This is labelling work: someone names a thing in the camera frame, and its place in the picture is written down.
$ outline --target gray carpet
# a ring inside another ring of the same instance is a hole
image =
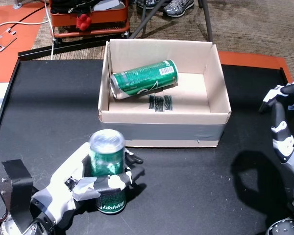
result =
[[[0,5],[12,2],[0,0]],[[294,0],[208,0],[208,7],[218,50],[284,57],[294,79]],[[139,25],[141,14],[136,5],[129,7],[131,31]],[[203,10],[195,1],[195,6],[180,18],[163,17],[158,12],[138,38],[207,41]],[[44,24],[34,48],[49,45],[50,28]],[[103,53],[104,47],[97,47],[58,54],[54,58],[99,59]]]

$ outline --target white cable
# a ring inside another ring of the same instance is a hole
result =
[[[46,9],[47,18],[48,18],[48,22],[50,24],[51,33],[52,33],[52,47],[51,47],[51,56],[50,56],[50,59],[52,60],[52,58],[53,58],[53,44],[54,44],[53,43],[53,40],[54,40],[54,33],[53,33],[53,29],[52,29],[51,19],[49,17],[49,13],[48,13],[48,10],[47,10],[46,0],[45,0],[45,9]]]
[[[39,22],[39,23],[25,23],[25,22],[20,22],[20,21],[9,21],[9,22],[4,22],[4,23],[1,23],[0,24],[0,27],[2,25],[5,25],[5,24],[26,24],[26,25],[37,25],[37,24],[45,24],[45,23],[48,23],[49,21],[44,21],[44,22]]]

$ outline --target soda can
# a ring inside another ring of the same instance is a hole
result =
[[[115,99],[148,92],[177,83],[178,71],[173,60],[111,75],[110,89]]]
[[[116,175],[124,172],[125,139],[116,130],[95,132],[89,141],[91,176]],[[124,190],[96,199],[96,207],[106,214],[120,212],[126,205]]]

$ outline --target orange floor mat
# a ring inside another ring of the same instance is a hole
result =
[[[44,4],[27,3],[19,9],[13,9],[12,5],[0,6],[0,24],[7,21],[19,21],[33,11],[43,7]],[[42,9],[25,20],[27,23],[42,22],[46,14],[45,9]],[[12,24],[6,24],[0,27],[0,35],[5,32]],[[38,34],[40,25],[21,25],[18,24],[12,28],[16,31],[17,39],[12,42],[6,49],[0,52],[0,82],[9,82],[15,63],[18,59],[18,52],[30,50],[34,45],[36,36]]]
[[[276,70],[283,68],[287,81],[289,83],[293,82],[289,67],[285,59],[282,57],[242,52],[219,51],[219,58],[221,64],[223,65],[239,65]]]

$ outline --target sneaker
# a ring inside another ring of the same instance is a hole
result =
[[[159,2],[160,0],[146,0],[146,9],[151,10],[155,7],[155,5]],[[166,6],[170,3],[171,0],[165,1],[165,3],[162,6]],[[144,7],[144,0],[137,0],[137,5],[141,8]]]
[[[171,17],[183,16],[186,9],[194,5],[194,0],[172,0],[163,10]]]

